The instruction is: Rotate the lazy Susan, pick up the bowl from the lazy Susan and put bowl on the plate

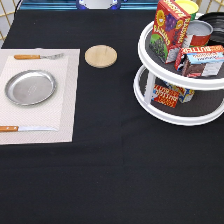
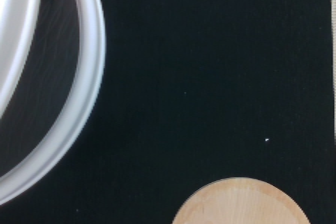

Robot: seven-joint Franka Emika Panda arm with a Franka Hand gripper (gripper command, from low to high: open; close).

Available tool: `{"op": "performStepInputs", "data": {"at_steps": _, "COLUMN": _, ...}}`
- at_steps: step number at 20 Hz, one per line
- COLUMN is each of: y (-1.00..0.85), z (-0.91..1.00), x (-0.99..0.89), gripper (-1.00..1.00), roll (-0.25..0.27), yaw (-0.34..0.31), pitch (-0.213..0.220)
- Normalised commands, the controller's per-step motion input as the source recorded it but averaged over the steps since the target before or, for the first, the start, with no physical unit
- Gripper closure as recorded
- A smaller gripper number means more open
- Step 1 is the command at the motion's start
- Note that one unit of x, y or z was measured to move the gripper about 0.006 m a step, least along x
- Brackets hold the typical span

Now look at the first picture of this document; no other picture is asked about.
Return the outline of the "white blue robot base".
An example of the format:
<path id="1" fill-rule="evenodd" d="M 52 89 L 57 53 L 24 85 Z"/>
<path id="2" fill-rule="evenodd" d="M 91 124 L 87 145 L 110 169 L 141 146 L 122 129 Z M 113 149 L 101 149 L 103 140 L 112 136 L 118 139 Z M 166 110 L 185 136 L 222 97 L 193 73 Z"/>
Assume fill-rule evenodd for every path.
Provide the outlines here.
<path id="1" fill-rule="evenodd" d="M 78 9 L 119 9 L 121 0 L 76 0 Z"/>

